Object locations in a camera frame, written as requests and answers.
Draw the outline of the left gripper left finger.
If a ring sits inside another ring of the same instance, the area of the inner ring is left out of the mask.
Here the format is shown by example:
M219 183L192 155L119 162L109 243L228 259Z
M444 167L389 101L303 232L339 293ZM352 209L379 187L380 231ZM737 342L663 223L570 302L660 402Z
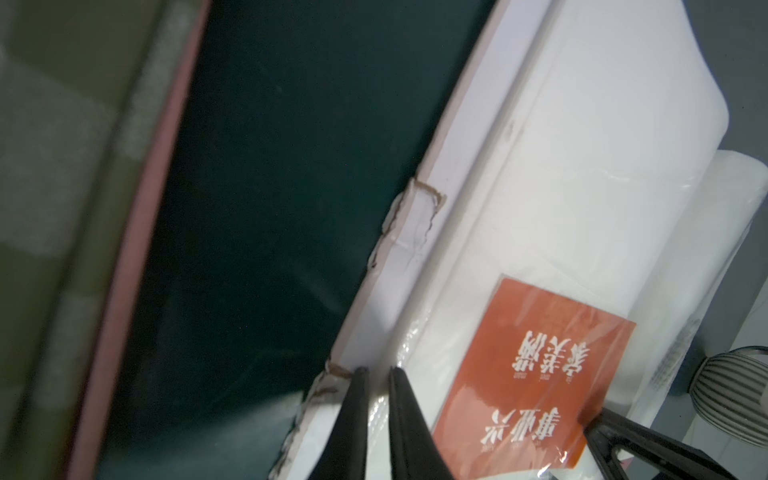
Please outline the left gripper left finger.
M309 480L365 478L368 442L369 370L357 368L325 448Z

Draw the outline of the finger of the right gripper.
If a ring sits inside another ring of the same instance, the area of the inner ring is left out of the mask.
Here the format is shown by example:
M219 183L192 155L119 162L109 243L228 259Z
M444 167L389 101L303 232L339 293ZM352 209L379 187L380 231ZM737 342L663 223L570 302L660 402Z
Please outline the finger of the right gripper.
M703 451L607 409L586 426L584 436L605 479L628 479L617 456L624 450L657 468L662 479L736 480Z

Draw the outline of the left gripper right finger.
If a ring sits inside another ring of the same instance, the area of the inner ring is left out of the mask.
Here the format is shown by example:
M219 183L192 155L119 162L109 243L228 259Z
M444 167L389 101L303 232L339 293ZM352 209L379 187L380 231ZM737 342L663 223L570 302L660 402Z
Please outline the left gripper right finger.
M388 375L389 449L395 480L454 477L440 455L406 372L392 367Z

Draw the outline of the orange photo card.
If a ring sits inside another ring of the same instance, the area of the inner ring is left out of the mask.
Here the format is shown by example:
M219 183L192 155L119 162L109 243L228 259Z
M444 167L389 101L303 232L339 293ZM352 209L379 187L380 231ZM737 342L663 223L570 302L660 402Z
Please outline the orange photo card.
M456 479L588 478L584 428L635 323L500 280L433 430Z

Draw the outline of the white photo album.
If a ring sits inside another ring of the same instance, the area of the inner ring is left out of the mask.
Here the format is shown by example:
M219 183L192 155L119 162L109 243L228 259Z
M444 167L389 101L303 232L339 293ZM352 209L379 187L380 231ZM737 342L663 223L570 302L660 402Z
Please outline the white photo album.
M604 399L649 426L767 194L724 150L726 100L681 1L555 1L461 190L425 186L446 224L406 297L351 313L275 479L305 479L366 367L367 479L390 479L388 374L433 430L503 278L635 323Z

